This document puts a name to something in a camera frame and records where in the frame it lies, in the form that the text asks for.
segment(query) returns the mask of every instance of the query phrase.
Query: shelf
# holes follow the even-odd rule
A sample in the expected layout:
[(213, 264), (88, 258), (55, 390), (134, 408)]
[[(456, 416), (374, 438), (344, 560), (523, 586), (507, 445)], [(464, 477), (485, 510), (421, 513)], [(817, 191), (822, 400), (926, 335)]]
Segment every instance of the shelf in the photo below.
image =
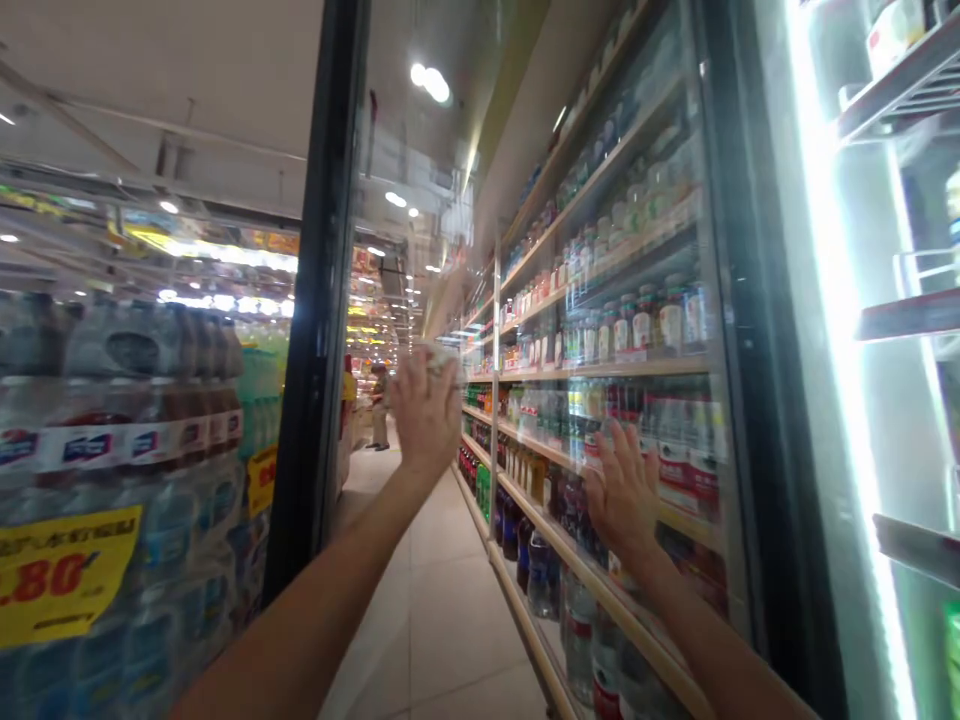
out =
[(468, 448), (470, 448), (473, 454), (480, 458), (480, 462), (490, 468), (490, 472), (493, 472), (493, 465), (490, 462), (490, 456), (487, 454), (486, 450), (480, 447), (479, 443), (477, 443), (476, 440), (466, 433), (460, 433), (460, 437), (463, 438), (463, 442)]
[(881, 78), (867, 85), (837, 119), (842, 143), (867, 135), (891, 137), (931, 115), (960, 108), (960, 13), (954, 12)]
[[(603, 259), (591, 269), (591, 275), (602, 276), (618, 266), (623, 266), (631, 262), (633, 256), (638, 253), (643, 256), (651, 255), (659, 259), (663, 253), (654, 253), (654, 250), (658, 250), (666, 245), (672, 245), (674, 240), (684, 239), (684, 231), (697, 223), (700, 218), (701, 198), (702, 195), (700, 191), (695, 191), (671, 210), (670, 214), (652, 230), (643, 235), (634, 235), (624, 239), (620, 245), (608, 252)], [(566, 300), (568, 287), (569, 284), (553, 291), (537, 303), (536, 306), (531, 308), (523, 317), (504, 323), (500, 329), (500, 334), (505, 335), (519, 325), (536, 317), (544, 310), (548, 310), (558, 302)]]
[[(554, 462), (560, 467), (566, 468), (571, 472), (575, 472), (581, 477), (585, 476), (589, 466), (578, 462), (562, 450), (557, 450), (556, 448), (552, 448), (549, 445), (540, 442), (539, 440), (534, 440), (523, 435), (519, 432), (515, 425), (511, 425), (504, 420), (500, 420), (497, 423), (497, 429), (499, 432), (502, 432), (508, 437), (511, 437), (517, 442), (521, 443), (528, 450), (533, 450), (535, 453), (542, 455), (547, 460)], [(686, 535), (694, 542), (713, 550), (713, 552), (717, 553), (718, 555), (726, 557), (726, 549), (724, 548), (723, 539), (719, 537), (719, 533), (717, 532), (715, 525), (688, 515), (682, 510), (675, 509), (666, 503), (660, 503), (660, 510), (657, 513), (657, 517), (660, 522), (667, 527), (673, 528), (677, 532)]]
[[(551, 223), (550, 227), (548, 227), (544, 231), (543, 235), (541, 235), (537, 240), (537, 242), (534, 243), (533, 247), (530, 248), (530, 251), (524, 255), (520, 262), (518, 262), (517, 265), (507, 274), (500, 286), (501, 297), (504, 290), (510, 286), (510, 284), (519, 276), (521, 272), (523, 272), (523, 269), (530, 263), (531, 260), (533, 260), (540, 249), (544, 247), (547, 242), (552, 240), (554, 236), (566, 226), (568, 221), (581, 212), (583, 208), (586, 208), (591, 204), (596, 204), (595, 201), (597, 199), (597, 195), (602, 194), (602, 190), (606, 188), (606, 181), (623, 169), (623, 166), (628, 161), (630, 154), (636, 150), (636, 146), (639, 141), (647, 136), (647, 126), (654, 120), (660, 118), (664, 108), (667, 107), (668, 104), (678, 96), (683, 88), (683, 74), (680, 72), (680, 70), (676, 70), (673, 76), (666, 82), (663, 90), (660, 91), (660, 96), (657, 98), (656, 102), (652, 103), (644, 110), (641, 110), (641, 113), (634, 122), (633, 127), (627, 131), (627, 133), (620, 140), (620, 143), (610, 152), (610, 154), (607, 156), (607, 159), (603, 161), (600, 167), (593, 172), (593, 174), (590, 176), (590, 179), (587, 180), (586, 184), (584, 184), (584, 186), (580, 189), (580, 192), (577, 193), (576, 197), (570, 201), (570, 204), (563, 209), (563, 212), (557, 216), (553, 223)], [(504, 247), (510, 247), (511, 240), (505, 240), (503, 245)]]
[(477, 420), (482, 420), (482, 421), (485, 422), (487, 425), (492, 425), (492, 424), (493, 424), (493, 419), (492, 419), (489, 415), (487, 415), (485, 412), (480, 412), (480, 411), (477, 410), (476, 408), (472, 408), (472, 407), (470, 407), (470, 406), (468, 406), (468, 405), (464, 405), (464, 406), (463, 406), (463, 411), (464, 411), (467, 415), (473, 415), (473, 417), (475, 417)]
[(579, 377), (649, 377), (660, 375), (697, 375), (710, 371), (706, 355), (688, 355), (664, 360), (647, 360), (640, 363), (612, 363), (609, 365), (585, 365), (561, 370), (526, 371), (501, 373), (501, 382), (525, 380), (566, 380)]
[(901, 565), (960, 590), (960, 538), (874, 515), (880, 552)]
[(463, 479), (463, 475), (460, 474), (457, 464), (451, 463), (450, 469), (453, 471), (453, 476), (457, 479), (457, 485), (460, 486), (460, 492), (463, 494), (463, 499), (467, 503), (467, 509), (470, 511), (470, 517), (473, 518), (473, 524), (477, 526), (477, 532), (480, 534), (481, 542), (486, 542), (489, 536), (489, 529), (487, 528), (487, 520), (483, 517), (483, 513), (480, 512), (480, 506), (477, 505), (477, 499), (473, 496), (473, 493), (470, 492), (470, 486), (467, 485), (467, 481)]
[(515, 563), (504, 560), (503, 553), (495, 542), (487, 543), (490, 563), (500, 578), (503, 594), (513, 608), (517, 625), (540, 669), (553, 699), (558, 714), (563, 720), (582, 720), (593, 717), (593, 711), (585, 708), (573, 697), (567, 686), (566, 656), (560, 642), (560, 625), (549, 620), (535, 618), (527, 605), (526, 595), (517, 585)]
[[(503, 247), (510, 247), (520, 237), (521, 233), (524, 232), (533, 218), (543, 210), (544, 205), (550, 199), (551, 195), (555, 194), (555, 189), (562, 182), (567, 170), (576, 160), (579, 148), (583, 146), (585, 142), (585, 138), (582, 136), (590, 127), (588, 121), (592, 119), (591, 115), (593, 111), (604, 98), (605, 91), (614, 76), (618, 73), (620, 66), (630, 57), (630, 50), (634, 47), (633, 41), (639, 34), (640, 28), (643, 27), (647, 16), (654, 10), (653, 6), (655, 5), (657, 5), (657, 3), (652, 0), (641, 0), (639, 3), (626, 33), (617, 39), (617, 46), (614, 48), (613, 56), (607, 64), (606, 69), (600, 74), (600, 78), (594, 86), (593, 91), (587, 96), (586, 102), (583, 107), (580, 108), (580, 112), (573, 120), (570, 129), (566, 134), (561, 135), (557, 146), (553, 149), (553, 152), (544, 164), (543, 170), (540, 172), (540, 177), (537, 179), (537, 182), (534, 184), (533, 189), (530, 191), (523, 205), (520, 206), (513, 222), (510, 223), (510, 227), (501, 243)], [(618, 147), (622, 146), (625, 141), (626, 138), (620, 142)]]
[(636, 646), (660, 680), (673, 691), (690, 714), (695, 718), (713, 718), (713, 711), (686, 670), (679, 650), (658, 627), (656, 618), (620, 590), (606, 571), (578, 547), (566, 531), (548, 517), (510, 476), (500, 472), (498, 479), (503, 489), (516, 501), (590, 594), (603, 605), (627, 640)]
[(960, 332), (960, 288), (874, 305), (860, 314), (863, 342)]

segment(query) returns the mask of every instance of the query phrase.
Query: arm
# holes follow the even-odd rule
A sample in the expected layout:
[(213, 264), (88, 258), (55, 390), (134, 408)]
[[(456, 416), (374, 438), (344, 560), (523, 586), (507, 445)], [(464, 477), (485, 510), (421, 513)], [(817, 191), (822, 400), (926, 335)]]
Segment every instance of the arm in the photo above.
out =
[(393, 394), (400, 467), (346, 533), (190, 688), (174, 717), (316, 718), (397, 543), (456, 454), (455, 374), (451, 362), (428, 383), (421, 356), (401, 365)]
[(643, 460), (636, 430), (613, 425), (613, 447), (599, 436), (603, 475), (587, 478), (597, 533), (639, 583), (697, 684), (721, 720), (816, 715), (686, 583), (657, 544), (656, 455)]

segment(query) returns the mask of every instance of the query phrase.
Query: human hand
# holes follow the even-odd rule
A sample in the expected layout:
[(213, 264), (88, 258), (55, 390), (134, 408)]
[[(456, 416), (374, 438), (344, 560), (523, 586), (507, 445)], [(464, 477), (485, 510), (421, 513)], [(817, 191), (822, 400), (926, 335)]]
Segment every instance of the human hand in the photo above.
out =
[(460, 446), (460, 391), (457, 363), (451, 359), (439, 378), (427, 374), (427, 353), (418, 348), (400, 361), (392, 391), (400, 436), (400, 464), (432, 488), (453, 462)]
[(654, 536), (660, 462), (655, 452), (644, 461), (634, 426), (624, 433), (620, 423), (614, 421), (612, 432), (612, 447), (597, 434), (603, 473), (593, 468), (587, 471), (587, 504), (600, 539), (635, 571), (660, 549)]

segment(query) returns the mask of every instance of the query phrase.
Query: plastic bottle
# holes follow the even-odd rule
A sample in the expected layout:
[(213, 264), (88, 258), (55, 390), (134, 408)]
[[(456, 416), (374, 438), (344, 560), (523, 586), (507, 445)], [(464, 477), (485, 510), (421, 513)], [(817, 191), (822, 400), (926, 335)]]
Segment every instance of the plastic bottle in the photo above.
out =
[(593, 704), (593, 659), (591, 642), (596, 601), (573, 573), (566, 577), (567, 683), (574, 697), (584, 705)]
[(550, 602), (550, 563), (553, 548), (538, 530), (530, 535), (530, 580), (527, 583), (527, 600), (530, 612), (535, 617), (556, 619)]

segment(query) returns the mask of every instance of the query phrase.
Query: price sign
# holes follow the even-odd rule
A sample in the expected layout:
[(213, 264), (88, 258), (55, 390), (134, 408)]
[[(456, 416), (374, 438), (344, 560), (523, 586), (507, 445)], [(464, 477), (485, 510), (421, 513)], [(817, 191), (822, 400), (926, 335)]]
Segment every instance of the price sign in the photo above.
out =
[(0, 528), (0, 648), (88, 632), (120, 589), (142, 511)]
[(247, 462), (247, 497), (250, 517), (256, 517), (273, 504), (273, 487), (277, 479), (277, 445), (254, 455)]

